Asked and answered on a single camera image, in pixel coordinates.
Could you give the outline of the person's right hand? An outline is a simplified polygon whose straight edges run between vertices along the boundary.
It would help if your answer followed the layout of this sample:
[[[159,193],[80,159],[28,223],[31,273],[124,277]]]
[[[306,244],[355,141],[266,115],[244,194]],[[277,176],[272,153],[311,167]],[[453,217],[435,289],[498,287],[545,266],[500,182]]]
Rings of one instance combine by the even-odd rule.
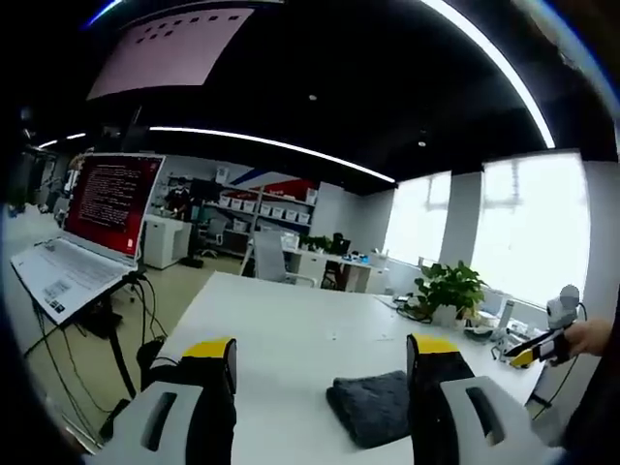
[[[565,330],[570,357],[582,354],[601,357],[608,345],[613,324],[601,319],[576,322]]]

